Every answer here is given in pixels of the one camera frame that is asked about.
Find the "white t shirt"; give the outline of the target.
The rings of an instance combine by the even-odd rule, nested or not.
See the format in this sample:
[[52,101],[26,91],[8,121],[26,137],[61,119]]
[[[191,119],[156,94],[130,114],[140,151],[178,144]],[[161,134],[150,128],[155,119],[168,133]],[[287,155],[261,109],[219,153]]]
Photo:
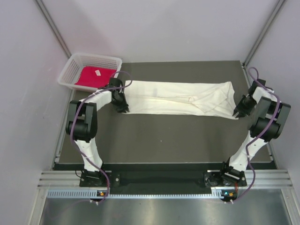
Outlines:
[[126,81],[130,114],[213,116],[233,120],[235,91],[231,82],[181,83]]

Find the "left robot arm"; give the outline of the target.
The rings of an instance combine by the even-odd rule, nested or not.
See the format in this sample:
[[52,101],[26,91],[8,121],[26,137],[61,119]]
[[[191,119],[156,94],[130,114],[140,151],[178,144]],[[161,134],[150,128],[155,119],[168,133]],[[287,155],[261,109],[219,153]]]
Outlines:
[[112,104],[118,113],[128,113],[125,86],[118,78],[110,78],[108,84],[99,88],[82,100],[69,103],[66,133],[79,151],[84,161],[81,174],[81,187],[103,187],[109,179],[102,170],[103,160],[96,145],[98,131],[98,111],[107,104]]

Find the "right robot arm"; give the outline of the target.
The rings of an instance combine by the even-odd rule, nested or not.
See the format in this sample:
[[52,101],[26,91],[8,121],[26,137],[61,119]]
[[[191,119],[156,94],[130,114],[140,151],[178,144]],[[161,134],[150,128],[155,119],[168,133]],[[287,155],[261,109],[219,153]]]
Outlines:
[[234,116],[251,116],[247,136],[238,149],[216,172],[206,172],[207,187],[232,187],[247,185],[245,171],[251,159],[267,143],[277,139],[284,128],[291,106],[281,102],[273,89],[265,86],[266,81],[257,79],[234,109]]

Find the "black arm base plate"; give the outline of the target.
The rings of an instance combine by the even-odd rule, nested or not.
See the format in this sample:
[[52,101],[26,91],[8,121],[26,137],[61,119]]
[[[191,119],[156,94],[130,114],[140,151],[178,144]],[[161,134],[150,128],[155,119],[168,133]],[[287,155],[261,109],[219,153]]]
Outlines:
[[202,188],[206,187],[245,187],[247,185],[245,174],[241,177],[222,176],[219,171],[107,171],[106,175],[101,172],[82,171],[80,187],[110,187],[118,188],[129,184],[196,184]]

